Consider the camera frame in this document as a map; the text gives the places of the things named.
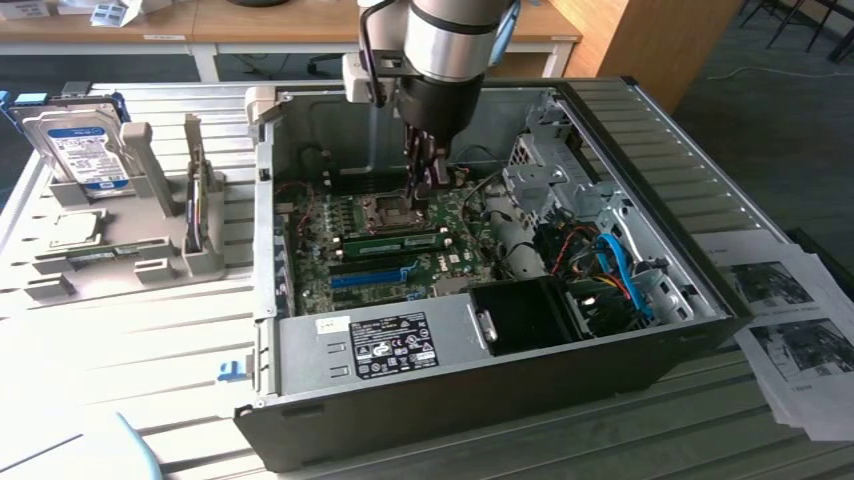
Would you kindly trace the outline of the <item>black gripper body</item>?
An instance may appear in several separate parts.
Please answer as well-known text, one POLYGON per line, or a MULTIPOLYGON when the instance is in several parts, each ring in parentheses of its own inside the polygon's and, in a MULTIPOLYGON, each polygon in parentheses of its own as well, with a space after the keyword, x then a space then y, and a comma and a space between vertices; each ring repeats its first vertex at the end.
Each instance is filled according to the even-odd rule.
POLYGON ((407 130, 435 140, 452 140, 470 125, 484 76, 464 82, 403 77, 395 106, 407 130))

